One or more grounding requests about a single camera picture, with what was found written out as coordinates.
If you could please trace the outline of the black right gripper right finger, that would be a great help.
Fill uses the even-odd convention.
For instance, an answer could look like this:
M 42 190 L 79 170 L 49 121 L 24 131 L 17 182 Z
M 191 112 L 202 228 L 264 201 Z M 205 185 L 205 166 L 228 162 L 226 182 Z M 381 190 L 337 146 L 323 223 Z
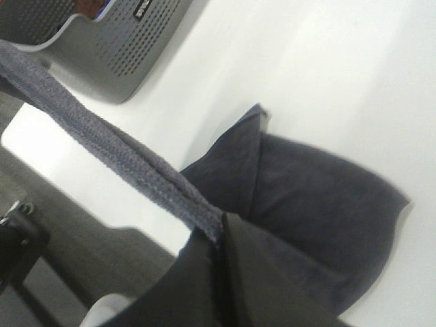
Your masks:
M 346 326 L 300 294 L 236 215 L 223 219 L 223 249 L 237 326 Z

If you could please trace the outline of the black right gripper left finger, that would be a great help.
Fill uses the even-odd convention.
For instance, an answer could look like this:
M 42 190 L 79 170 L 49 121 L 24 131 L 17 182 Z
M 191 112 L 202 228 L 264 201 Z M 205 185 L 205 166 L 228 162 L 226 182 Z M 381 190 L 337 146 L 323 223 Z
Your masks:
M 130 301 L 104 296 L 82 326 L 216 326 L 213 245 L 196 228 L 167 273 L 146 293 Z

